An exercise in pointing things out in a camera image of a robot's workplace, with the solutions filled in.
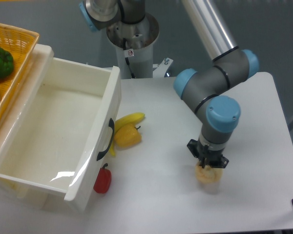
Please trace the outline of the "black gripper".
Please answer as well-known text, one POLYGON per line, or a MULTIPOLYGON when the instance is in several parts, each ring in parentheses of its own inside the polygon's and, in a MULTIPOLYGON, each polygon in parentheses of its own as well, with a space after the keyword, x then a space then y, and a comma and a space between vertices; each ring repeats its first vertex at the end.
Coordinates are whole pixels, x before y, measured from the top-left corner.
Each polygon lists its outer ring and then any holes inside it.
POLYGON ((198 159, 199 165, 202 169, 209 164, 212 168, 224 169, 229 163, 229 160, 223 156, 221 150, 212 150, 210 145, 202 144, 199 140, 191 139, 187 144, 188 149, 193 157, 198 159))

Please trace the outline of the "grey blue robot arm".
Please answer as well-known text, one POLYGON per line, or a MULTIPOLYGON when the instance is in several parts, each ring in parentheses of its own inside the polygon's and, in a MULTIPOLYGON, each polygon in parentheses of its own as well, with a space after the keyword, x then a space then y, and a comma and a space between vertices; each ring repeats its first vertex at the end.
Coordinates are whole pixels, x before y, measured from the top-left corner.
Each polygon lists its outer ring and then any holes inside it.
MULTIPOLYGON (((121 78, 152 78, 153 44, 159 36, 157 20, 146 12, 143 0, 83 0, 80 11, 92 31, 106 30, 117 53, 121 78)), ((239 104, 225 92, 259 70, 257 56, 241 50, 210 0, 185 0, 183 5, 213 66, 199 74, 180 72, 175 92, 202 122, 197 140, 187 147, 201 167, 225 168, 223 150, 236 128, 239 104)))

